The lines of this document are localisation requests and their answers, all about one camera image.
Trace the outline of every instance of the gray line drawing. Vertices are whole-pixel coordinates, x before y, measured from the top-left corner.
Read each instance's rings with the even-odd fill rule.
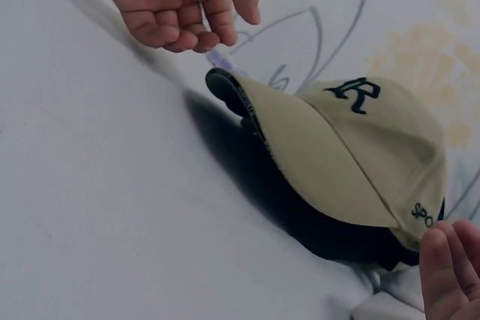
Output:
[[[313,58],[313,63],[309,67],[310,70],[308,71],[307,76],[303,77],[303,80],[300,82],[300,85],[295,91],[303,91],[305,88],[310,86],[312,83],[317,81],[321,75],[321,73],[329,66],[335,56],[340,52],[342,47],[346,44],[348,38],[355,30],[355,27],[358,24],[358,21],[362,15],[362,12],[365,8],[367,0],[359,0],[356,12],[353,16],[351,24],[348,26],[345,35],[340,39],[339,44],[332,50],[330,55],[326,55],[327,58],[325,61],[322,61],[322,56],[325,55],[323,50],[323,24],[321,21],[321,13],[318,10],[318,7],[315,5],[311,5],[305,10],[300,10],[295,13],[287,14],[286,16],[282,16],[280,19],[276,19],[275,21],[271,22],[270,24],[262,27],[259,31],[251,34],[248,31],[240,31],[239,34],[243,35],[244,39],[235,45],[230,51],[229,55],[234,56],[240,49],[248,46],[249,44],[253,43],[259,36],[264,34],[266,31],[273,29],[280,24],[283,24],[286,21],[291,20],[294,17],[302,16],[304,13],[310,14],[312,20],[316,27],[316,34],[312,34],[312,37],[316,38],[317,45],[316,45],[316,55]],[[274,88],[278,88],[280,90],[285,90],[290,83],[290,78],[287,75],[284,75],[285,70],[288,68],[287,64],[279,64],[275,67],[275,70],[272,72],[272,75],[268,77],[268,79],[264,79],[270,86]]]

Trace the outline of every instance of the white fabric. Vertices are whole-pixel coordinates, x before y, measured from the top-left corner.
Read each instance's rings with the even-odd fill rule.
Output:
[[[424,313],[401,303],[386,292],[366,300],[352,313],[353,320],[425,320]]]
[[[370,296],[253,205],[280,194],[162,52],[68,0],[0,8],[0,319],[348,319]]]
[[[409,304],[424,312],[422,283],[419,267],[415,266],[405,271],[399,271],[382,277],[381,289],[394,298]]]

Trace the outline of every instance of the beige baseball cap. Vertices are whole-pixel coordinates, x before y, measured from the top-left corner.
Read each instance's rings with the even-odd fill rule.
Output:
[[[387,228],[408,250],[438,219],[446,190],[443,129],[397,82],[319,82],[290,95],[220,68],[210,91],[249,117],[285,179],[344,223]]]

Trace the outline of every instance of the white bedsheet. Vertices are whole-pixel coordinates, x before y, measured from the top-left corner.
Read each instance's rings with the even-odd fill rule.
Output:
[[[106,7],[78,1],[76,5],[119,43],[128,44],[111,1],[101,1]],[[480,225],[480,43],[476,31],[480,13],[474,4],[474,0],[262,0],[263,24],[252,28],[237,19],[243,40],[240,46],[223,51],[260,81],[278,84],[279,79],[289,78],[288,92],[309,81],[360,73],[390,76],[409,86],[445,127],[448,218],[470,218]],[[245,41],[245,33],[250,41]],[[320,55],[316,53],[319,44]],[[208,96],[202,76],[209,65],[204,58],[145,50],[142,54],[139,58],[154,72]],[[412,308],[422,308],[418,268],[384,281],[384,289]],[[364,305],[371,309],[378,299],[383,297]]]
[[[347,320],[371,295],[253,205],[275,187],[168,57],[68,0],[0,8],[1,319]]]

